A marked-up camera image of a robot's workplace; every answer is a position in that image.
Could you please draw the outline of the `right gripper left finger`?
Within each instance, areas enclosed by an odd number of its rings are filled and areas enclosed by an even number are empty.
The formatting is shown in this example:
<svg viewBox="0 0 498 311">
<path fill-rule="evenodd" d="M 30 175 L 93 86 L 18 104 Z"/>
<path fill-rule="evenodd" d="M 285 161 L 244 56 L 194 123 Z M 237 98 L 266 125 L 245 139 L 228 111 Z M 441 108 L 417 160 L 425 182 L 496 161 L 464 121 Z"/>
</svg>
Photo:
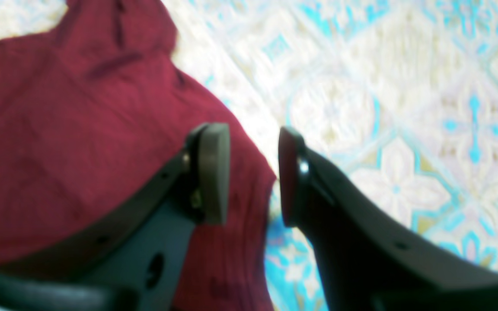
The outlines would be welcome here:
<svg viewBox="0 0 498 311">
<path fill-rule="evenodd" d="M 229 126 L 198 126 L 121 206 L 0 265 L 0 311 L 168 311 L 195 228 L 227 222 L 229 176 Z"/>
</svg>

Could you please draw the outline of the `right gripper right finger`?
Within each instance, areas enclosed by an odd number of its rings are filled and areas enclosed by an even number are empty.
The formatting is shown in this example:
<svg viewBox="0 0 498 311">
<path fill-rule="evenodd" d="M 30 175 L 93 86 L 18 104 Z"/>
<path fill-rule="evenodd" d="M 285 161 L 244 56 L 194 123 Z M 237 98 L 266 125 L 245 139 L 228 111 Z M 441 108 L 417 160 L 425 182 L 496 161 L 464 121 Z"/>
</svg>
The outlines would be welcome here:
<svg viewBox="0 0 498 311">
<path fill-rule="evenodd" d="M 498 311 L 498 273 L 393 220 L 295 129 L 278 156 L 283 222 L 312 244 L 331 311 Z"/>
</svg>

